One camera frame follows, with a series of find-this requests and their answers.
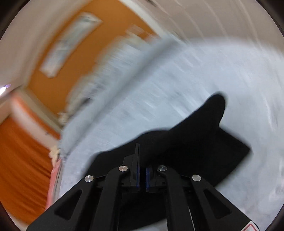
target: red and white sticker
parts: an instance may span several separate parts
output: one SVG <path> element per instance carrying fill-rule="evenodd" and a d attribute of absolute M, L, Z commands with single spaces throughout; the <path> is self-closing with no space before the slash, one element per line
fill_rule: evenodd
<path fill-rule="evenodd" d="M 259 231 L 255 223 L 250 221 L 241 231 Z"/>

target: light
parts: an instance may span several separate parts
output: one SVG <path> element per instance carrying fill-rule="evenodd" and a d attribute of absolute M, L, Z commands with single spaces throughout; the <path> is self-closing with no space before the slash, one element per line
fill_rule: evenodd
<path fill-rule="evenodd" d="M 0 88 L 0 95 L 2 95 L 5 90 L 6 90 L 6 87 L 1 87 L 1 88 Z"/>

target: curtain fold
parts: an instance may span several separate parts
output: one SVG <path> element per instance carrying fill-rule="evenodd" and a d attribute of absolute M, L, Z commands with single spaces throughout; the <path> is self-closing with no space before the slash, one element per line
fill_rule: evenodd
<path fill-rule="evenodd" d="M 14 217 L 30 224 L 45 210 L 49 150 L 11 117 L 0 125 L 0 201 Z"/>

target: round metal bolt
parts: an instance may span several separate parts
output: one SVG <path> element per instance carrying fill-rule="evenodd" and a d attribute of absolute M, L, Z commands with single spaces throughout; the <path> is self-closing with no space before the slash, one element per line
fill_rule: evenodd
<path fill-rule="evenodd" d="M 165 165 L 160 165 L 160 166 L 158 167 L 158 170 L 161 171 L 161 172 L 166 171 L 166 170 L 167 170 L 167 166 L 165 166 Z"/>
<path fill-rule="evenodd" d="M 91 175 L 88 175 L 88 176 L 85 177 L 85 181 L 86 181 L 86 182 L 91 182 L 91 181 L 93 181 L 93 180 L 94 180 L 94 177 L 91 176 Z"/>
<path fill-rule="evenodd" d="M 194 181 L 200 181 L 200 180 L 201 180 L 201 176 L 200 176 L 200 175 L 193 175 L 193 176 L 192 176 L 192 179 L 193 179 Z"/>
<path fill-rule="evenodd" d="M 122 166 L 120 166 L 118 169 L 119 169 L 119 171 L 121 171 L 121 172 L 125 172 L 125 171 L 127 171 L 128 167 L 125 166 L 125 165 L 122 165 Z"/>

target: black garment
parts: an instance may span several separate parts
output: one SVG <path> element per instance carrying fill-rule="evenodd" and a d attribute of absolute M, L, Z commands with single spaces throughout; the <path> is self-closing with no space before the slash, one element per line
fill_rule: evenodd
<path fill-rule="evenodd" d="M 211 96 L 188 118 L 165 131 L 149 131 L 110 151 L 100 153 L 86 175 L 106 175 L 132 155 L 140 144 L 140 164 L 165 164 L 179 174 L 198 174 L 213 186 L 221 182 L 248 154 L 249 147 L 219 127 L 225 110 L 222 95 Z M 165 218 L 162 195 L 124 195 L 119 230 L 132 230 Z"/>

